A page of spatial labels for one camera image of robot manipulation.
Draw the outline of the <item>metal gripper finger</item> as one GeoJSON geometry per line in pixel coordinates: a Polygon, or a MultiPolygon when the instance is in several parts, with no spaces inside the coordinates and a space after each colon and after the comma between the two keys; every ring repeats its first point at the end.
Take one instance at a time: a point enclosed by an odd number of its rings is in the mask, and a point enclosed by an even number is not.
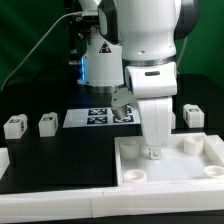
{"type": "Polygon", "coordinates": [[[161,158],[161,148],[160,147],[150,147],[149,156],[152,160],[159,160],[161,158]]]}

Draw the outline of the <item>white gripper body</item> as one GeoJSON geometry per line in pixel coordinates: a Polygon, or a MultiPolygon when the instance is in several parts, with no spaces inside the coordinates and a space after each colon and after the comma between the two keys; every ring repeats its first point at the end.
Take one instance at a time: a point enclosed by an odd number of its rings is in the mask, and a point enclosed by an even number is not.
{"type": "Polygon", "coordinates": [[[166,146],[171,135],[172,97],[177,94],[176,63],[125,68],[125,81],[137,101],[149,147],[166,146]]]}

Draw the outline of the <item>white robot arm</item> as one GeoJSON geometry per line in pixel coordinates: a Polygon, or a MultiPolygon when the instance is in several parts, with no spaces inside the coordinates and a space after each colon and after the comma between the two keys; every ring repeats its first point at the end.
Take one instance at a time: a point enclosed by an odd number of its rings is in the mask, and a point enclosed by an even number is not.
{"type": "Polygon", "coordinates": [[[149,155],[161,157],[171,135],[177,94],[175,41],[199,19],[198,0],[77,0],[68,23],[87,41],[79,57],[78,84],[112,93],[117,119],[138,109],[149,155]]]}

